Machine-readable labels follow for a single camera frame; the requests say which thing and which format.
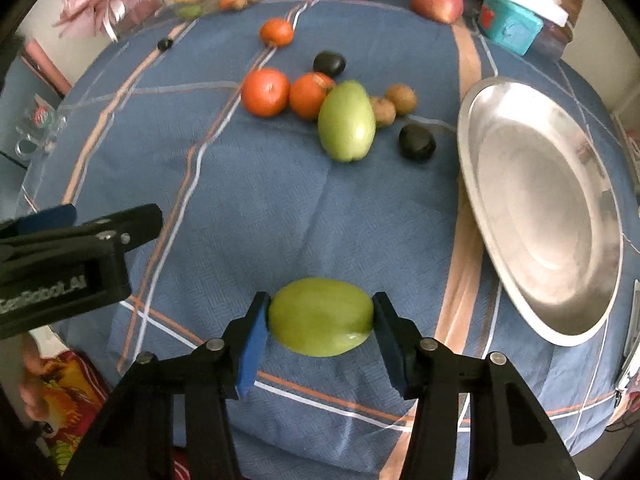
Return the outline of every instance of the silver bolt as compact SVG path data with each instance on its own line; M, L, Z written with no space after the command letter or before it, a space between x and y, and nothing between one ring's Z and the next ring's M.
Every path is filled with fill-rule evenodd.
M115 235L117 234L116 231L102 231L101 233L98 233L97 235L95 235L98 240L111 240Z
M136 362L140 365L148 365L154 357L151 352L140 352L136 357Z
M491 352L491 355L489 355L489 359L491 359L491 362L493 364L498 366L502 366L507 362L507 358L500 352Z
M425 337L420 340L420 348L427 352L433 352L438 347L438 342L430 337Z
M209 339L207 341L207 350L212 352L219 352L225 347L225 341L223 339Z

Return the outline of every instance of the stainless steel dish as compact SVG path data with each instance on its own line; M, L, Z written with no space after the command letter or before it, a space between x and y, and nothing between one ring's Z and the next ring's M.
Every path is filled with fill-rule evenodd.
M505 290L533 330L574 346L603 325L622 269L622 228L591 141L558 104L497 77L466 94L460 165Z

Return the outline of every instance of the turquoise container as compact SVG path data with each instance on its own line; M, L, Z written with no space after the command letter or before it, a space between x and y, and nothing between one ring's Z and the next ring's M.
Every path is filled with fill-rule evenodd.
M484 0L479 22L488 38L521 56L543 26L535 12L509 0Z

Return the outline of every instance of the black fruit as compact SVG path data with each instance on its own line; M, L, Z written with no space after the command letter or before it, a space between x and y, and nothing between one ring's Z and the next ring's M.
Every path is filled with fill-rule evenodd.
M158 50L160 52L166 52L172 46L174 46L174 40L171 38L162 38L162 40L158 41Z
M408 124L400 130L398 137L400 154L416 162L429 160L436 150L436 139L427 127Z
M323 50L314 59L314 72L321 72L329 77L336 77L344 72L347 60L337 52Z

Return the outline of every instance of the tangerine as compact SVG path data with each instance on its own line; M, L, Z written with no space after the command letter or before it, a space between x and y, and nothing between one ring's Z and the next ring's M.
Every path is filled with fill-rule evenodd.
M287 46L293 41L293 34L293 26L282 18L271 18L260 29L260 37L267 46Z
M305 74L291 85L289 106L302 119L315 121L324 98L334 86L334 80L325 74L320 72Z
M252 70L242 83L242 104L258 117L273 117L287 107L289 79L273 68Z

